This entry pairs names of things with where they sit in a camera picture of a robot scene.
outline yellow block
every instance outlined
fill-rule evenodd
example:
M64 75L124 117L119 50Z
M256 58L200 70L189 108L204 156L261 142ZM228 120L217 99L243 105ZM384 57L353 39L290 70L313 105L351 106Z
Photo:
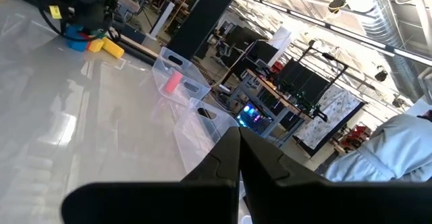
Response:
M104 42L102 41L102 39L98 38L96 40L93 40L90 43L90 46L88 47L88 50L92 51L92 52L99 52L102 49L103 44L104 44Z
M60 8L58 5L50 5L49 11L54 19L61 19Z
M103 49L108 53L112 54L117 59L121 58L124 54L124 49L120 48L120 46L116 45L113 41L109 40L109 38L102 38L103 41Z

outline pink object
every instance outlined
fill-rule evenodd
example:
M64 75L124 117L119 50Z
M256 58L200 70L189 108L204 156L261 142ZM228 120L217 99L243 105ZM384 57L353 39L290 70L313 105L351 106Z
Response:
M177 85L180 83L182 77L183 74L178 71L174 71L165 85L165 92L172 93L176 89Z

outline yellow cable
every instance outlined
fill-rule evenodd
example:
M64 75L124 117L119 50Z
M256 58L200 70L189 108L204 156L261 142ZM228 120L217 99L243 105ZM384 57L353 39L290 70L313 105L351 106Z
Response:
M183 4L185 4L185 2L187 2L187 0L183 0L183 2L180 4L180 6L178 7L177 11L174 13L174 16L172 17L171 21L169 21L168 25L163 30L164 32L169 28L169 25L171 25L171 23L174 21L174 19L176 18L178 12L181 10L181 8L182 8Z

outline computer monitor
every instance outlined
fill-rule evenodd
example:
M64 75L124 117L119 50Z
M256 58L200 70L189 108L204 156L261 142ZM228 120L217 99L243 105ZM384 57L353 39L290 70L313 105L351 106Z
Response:
M265 41L257 41L246 56L255 63L260 59L267 64L275 56L277 50Z
M278 73L275 84L279 86L282 82L284 82L288 76L291 74L294 74L294 71L296 70L296 66L299 63L294 61L293 58L291 58L288 63L285 64L285 66L282 68L282 70Z

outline blue object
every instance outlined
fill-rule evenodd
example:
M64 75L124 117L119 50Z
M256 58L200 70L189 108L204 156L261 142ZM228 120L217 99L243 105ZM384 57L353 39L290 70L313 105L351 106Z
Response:
M65 35L71 38L84 39L81 35L78 34L81 31L81 29L82 26L68 26L66 28ZM66 40L66 43L69 46L69 48L75 51L84 52L89 42L77 42L72 40Z

